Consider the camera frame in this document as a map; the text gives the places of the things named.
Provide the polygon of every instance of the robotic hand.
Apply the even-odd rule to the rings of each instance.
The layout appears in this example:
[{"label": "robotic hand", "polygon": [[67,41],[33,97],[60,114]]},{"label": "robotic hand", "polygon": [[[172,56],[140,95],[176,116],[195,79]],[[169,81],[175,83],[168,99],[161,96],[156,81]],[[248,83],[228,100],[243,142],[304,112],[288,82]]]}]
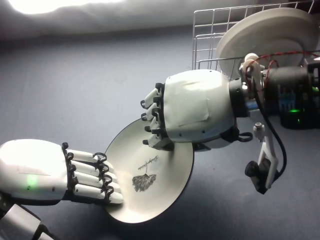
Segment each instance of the robotic hand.
[{"label": "robotic hand", "polygon": [[121,204],[113,166],[104,153],[88,153],[35,139],[0,146],[1,234],[7,239],[53,239],[41,220],[21,205]]},{"label": "robotic hand", "polygon": [[193,143],[194,150],[201,151],[252,140],[250,132],[239,134],[236,122],[249,114],[247,89],[240,78],[229,82],[222,73],[209,69],[168,77],[141,101],[146,109],[141,119],[150,122],[145,131],[152,133],[143,144],[171,151],[174,142]]}]

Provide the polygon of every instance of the ginkgo leaf drawing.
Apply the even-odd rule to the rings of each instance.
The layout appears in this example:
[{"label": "ginkgo leaf drawing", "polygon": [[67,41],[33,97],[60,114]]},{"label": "ginkgo leaf drawing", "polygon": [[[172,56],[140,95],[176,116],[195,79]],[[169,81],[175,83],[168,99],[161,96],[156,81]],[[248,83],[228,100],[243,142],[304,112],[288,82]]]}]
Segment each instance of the ginkgo leaf drawing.
[{"label": "ginkgo leaf drawing", "polygon": [[134,176],[132,178],[132,185],[134,186],[134,190],[136,192],[144,192],[147,190],[156,180],[157,175],[152,174],[148,175],[148,164],[145,162],[146,170],[144,175]]}]

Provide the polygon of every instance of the plate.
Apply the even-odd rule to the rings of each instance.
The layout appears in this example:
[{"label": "plate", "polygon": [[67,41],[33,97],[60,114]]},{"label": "plate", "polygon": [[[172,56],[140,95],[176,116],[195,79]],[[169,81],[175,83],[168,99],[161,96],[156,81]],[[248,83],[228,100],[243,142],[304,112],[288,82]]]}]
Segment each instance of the plate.
[{"label": "plate", "polygon": [[[319,26],[305,11],[295,8],[275,8],[257,12],[230,28],[219,41],[216,58],[244,57],[287,51],[314,51],[319,38]],[[277,56],[280,67],[297,66],[302,55]],[[228,77],[238,78],[242,59],[220,60],[219,66]]]},{"label": "plate", "polygon": [[105,154],[124,198],[106,211],[124,223],[142,223],[163,213],[184,191],[194,165],[191,143],[175,143],[174,151],[156,150],[142,141],[151,133],[141,119],[123,129]]}]

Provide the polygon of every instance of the dish rack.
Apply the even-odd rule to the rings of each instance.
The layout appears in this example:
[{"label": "dish rack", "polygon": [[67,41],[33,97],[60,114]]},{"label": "dish rack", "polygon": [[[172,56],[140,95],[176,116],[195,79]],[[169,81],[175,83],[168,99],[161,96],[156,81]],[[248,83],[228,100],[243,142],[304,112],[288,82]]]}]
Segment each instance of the dish rack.
[{"label": "dish rack", "polygon": [[195,11],[193,16],[192,70],[211,69],[221,71],[219,68],[219,62],[232,60],[232,69],[234,69],[235,61],[237,59],[244,59],[245,56],[215,58],[216,49],[220,39],[225,35],[225,33],[232,26],[246,17],[257,12],[275,8],[295,8],[312,13],[315,2],[315,0],[306,0]]}]

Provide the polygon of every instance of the dark gray surface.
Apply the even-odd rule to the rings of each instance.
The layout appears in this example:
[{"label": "dark gray surface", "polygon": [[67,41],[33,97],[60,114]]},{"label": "dark gray surface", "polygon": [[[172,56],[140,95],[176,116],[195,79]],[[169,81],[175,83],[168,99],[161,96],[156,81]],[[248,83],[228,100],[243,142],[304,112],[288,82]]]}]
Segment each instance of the dark gray surface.
[{"label": "dark gray surface", "polygon": [[[69,142],[72,149],[94,153],[105,151],[139,118],[140,100],[155,83],[190,69],[192,35],[190,28],[163,29],[3,48],[0,142]],[[240,131],[251,131],[256,121],[239,119]],[[185,192],[143,224],[123,224],[102,207],[80,203],[29,209],[62,240],[319,239],[320,131],[286,130],[277,118],[272,122],[287,149],[288,165],[265,195],[255,192],[244,175],[247,163],[260,153],[254,140],[196,153]]]}]

